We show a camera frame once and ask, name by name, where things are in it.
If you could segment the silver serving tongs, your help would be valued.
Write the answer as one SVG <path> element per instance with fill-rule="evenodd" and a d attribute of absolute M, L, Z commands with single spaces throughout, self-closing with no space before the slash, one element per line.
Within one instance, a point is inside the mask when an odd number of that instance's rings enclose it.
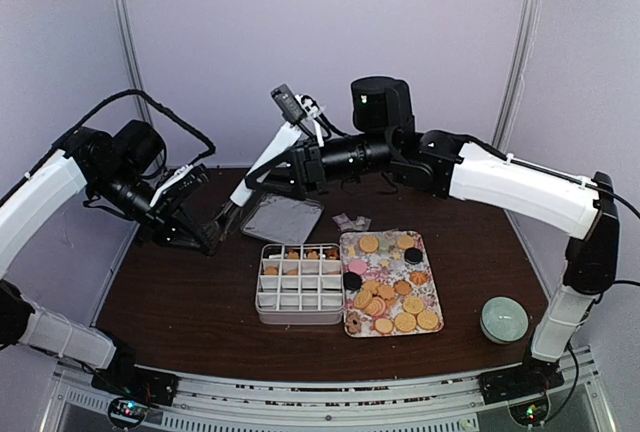
<path fill-rule="evenodd" d="M 231 233 L 232 226 L 253 196 L 257 184 L 263 182 L 267 173 L 277 164 L 276 158 L 288 151 L 301 135 L 299 126 L 284 123 L 280 127 L 214 218 L 215 243 L 222 243 Z"/>

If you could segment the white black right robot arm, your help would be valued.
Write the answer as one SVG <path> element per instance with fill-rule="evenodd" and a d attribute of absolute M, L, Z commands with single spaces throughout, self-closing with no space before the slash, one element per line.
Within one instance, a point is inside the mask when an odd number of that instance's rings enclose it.
<path fill-rule="evenodd" d="M 516 159 L 464 134 L 433 130 L 383 132 L 331 139 L 275 139 L 241 185 L 303 199 L 331 180 L 388 171 L 404 186 L 435 197 L 492 205 L 551 225 L 569 238 L 560 284 L 536 326 L 520 365 L 484 373 L 484 391 L 515 386 L 530 394 L 551 384 L 559 360 L 597 299 L 616 279 L 623 198 L 602 172 L 570 175 Z"/>

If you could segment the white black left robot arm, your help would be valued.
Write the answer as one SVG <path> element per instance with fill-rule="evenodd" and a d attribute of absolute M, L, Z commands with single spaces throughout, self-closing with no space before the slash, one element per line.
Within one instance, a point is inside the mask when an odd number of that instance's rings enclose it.
<path fill-rule="evenodd" d="M 207 182 L 193 159 L 166 166 L 167 147 L 146 121 L 81 118 L 56 138 L 1 200 L 1 346 L 70 361 L 123 396 L 146 388 L 134 350 L 92 325 L 118 257 L 141 233 L 161 250 L 211 255 L 215 223 L 187 202 Z"/>

